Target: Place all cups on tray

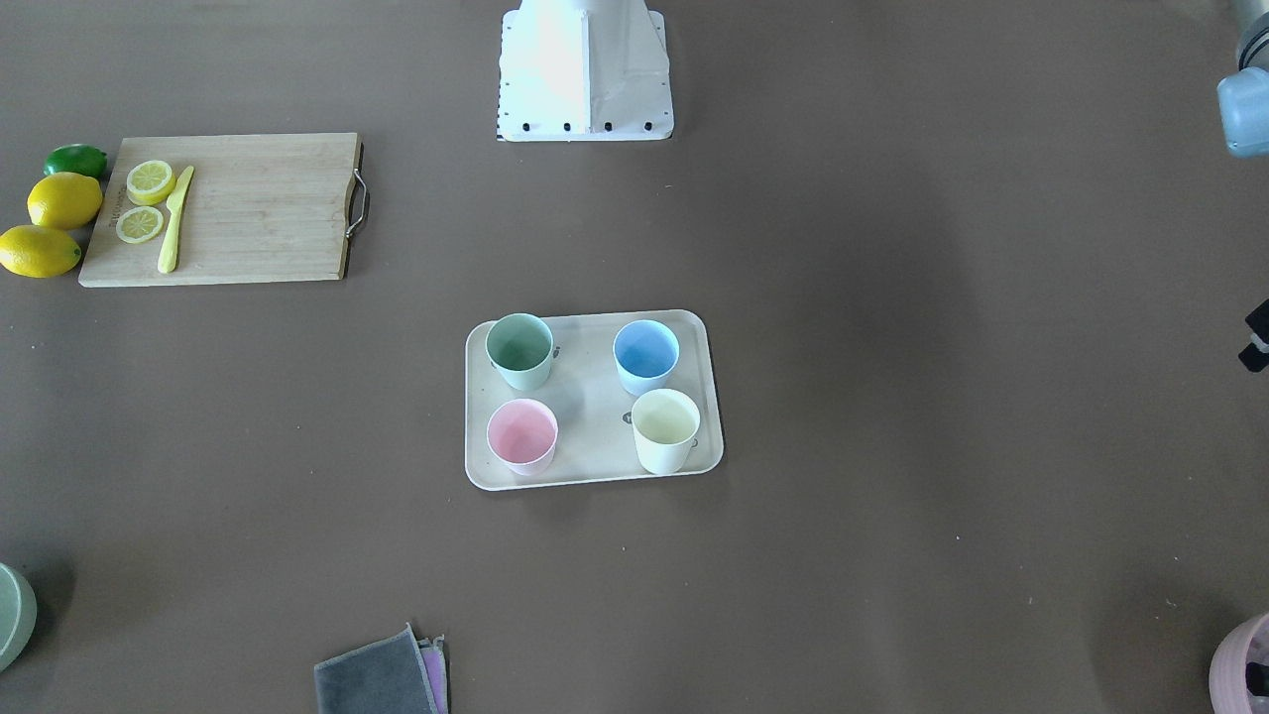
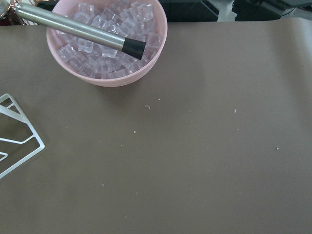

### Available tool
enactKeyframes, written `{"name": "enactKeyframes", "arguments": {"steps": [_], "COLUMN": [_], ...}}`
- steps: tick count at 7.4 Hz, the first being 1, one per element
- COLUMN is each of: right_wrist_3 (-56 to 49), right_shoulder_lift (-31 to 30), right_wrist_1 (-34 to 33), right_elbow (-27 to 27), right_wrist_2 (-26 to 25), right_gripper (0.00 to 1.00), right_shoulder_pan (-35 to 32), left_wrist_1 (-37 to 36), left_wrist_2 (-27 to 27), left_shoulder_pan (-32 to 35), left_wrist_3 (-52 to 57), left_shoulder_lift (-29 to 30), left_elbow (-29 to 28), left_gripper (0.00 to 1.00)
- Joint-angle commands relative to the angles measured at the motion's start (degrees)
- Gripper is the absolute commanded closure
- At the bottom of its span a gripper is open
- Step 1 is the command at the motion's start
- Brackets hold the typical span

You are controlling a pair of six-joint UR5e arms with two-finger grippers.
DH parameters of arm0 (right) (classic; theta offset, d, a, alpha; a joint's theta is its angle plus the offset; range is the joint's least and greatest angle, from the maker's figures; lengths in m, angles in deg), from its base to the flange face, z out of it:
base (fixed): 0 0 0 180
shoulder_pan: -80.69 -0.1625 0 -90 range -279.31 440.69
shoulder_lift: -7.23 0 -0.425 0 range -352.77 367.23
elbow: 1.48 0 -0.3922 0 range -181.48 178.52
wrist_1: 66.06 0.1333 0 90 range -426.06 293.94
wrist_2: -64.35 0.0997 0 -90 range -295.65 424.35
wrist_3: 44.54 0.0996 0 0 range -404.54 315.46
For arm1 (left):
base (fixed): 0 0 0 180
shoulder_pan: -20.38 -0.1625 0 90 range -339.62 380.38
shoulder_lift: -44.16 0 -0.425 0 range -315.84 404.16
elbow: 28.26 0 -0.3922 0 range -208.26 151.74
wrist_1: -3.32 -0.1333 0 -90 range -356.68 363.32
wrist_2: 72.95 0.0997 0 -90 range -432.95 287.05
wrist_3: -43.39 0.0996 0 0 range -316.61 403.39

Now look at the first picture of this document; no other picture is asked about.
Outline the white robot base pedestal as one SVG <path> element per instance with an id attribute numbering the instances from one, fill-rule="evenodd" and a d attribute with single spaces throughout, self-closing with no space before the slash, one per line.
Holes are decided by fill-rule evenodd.
<path id="1" fill-rule="evenodd" d="M 666 24 L 643 1 L 522 1 L 503 15 L 496 137 L 669 140 Z"/>

